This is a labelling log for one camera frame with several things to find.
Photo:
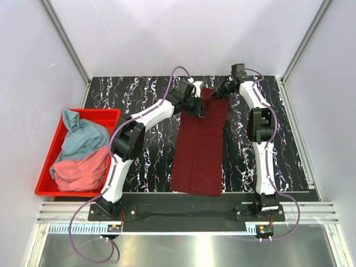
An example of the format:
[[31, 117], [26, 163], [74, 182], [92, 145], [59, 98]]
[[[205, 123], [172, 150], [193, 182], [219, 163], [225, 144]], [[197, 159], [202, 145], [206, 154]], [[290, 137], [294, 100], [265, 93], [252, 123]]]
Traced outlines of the dark red t shirt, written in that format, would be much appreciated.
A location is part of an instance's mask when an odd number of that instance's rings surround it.
[[216, 99], [212, 88], [203, 88], [204, 117], [181, 113], [170, 190], [220, 196], [224, 127], [229, 99]]

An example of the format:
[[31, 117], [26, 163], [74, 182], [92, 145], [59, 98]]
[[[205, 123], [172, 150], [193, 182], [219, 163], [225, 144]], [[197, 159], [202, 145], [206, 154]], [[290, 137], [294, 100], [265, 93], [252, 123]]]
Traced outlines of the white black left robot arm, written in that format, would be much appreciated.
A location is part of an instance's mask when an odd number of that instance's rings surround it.
[[202, 81], [193, 81], [192, 78], [182, 80], [152, 106], [131, 116], [124, 114], [119, 118], [109, 143], [111, 163], [107, 179], [100, 197], [91, 204], [89, 220], [114, 220], [123, 215], [123, 186], [131, 164], [143, 149], [146, 132], [182, 111], [203, 117], [203, 86]]

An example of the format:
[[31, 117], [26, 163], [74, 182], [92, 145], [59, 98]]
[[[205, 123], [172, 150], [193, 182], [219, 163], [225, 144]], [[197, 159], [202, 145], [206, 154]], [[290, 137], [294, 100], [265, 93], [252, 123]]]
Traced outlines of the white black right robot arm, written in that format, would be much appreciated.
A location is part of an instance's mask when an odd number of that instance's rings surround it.
[[272, 223], [279, 209], [279, 197], [275, 190], [273, 149], [278, 128], [275, 110], [262, 96], [258, 82], [247, 74], [248, 68], [243, 63], [231, 66], [227, 76], [211, 94], [213, 98], [226, 98], [232, 93], [239, 93], [250, 108], [247, 136], [251, 141], [256, 158], [255, 200], [247, 208], [245, 216], [253, 216], [258, 221]]

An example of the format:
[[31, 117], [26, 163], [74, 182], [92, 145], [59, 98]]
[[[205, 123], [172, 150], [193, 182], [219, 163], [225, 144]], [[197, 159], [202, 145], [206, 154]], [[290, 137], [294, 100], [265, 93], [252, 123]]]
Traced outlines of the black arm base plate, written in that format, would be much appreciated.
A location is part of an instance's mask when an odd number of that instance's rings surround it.
[[258, 212], [252, 192], [229, 192], [220, 196], [183, 193], [124, 193], [111, 213], [95, 202], [90, 205], [90, 221], [123, 222], [124, 232], [193, 233], [237, 232], [245, 223], [275, 224], [285, 221], [284, 210]]

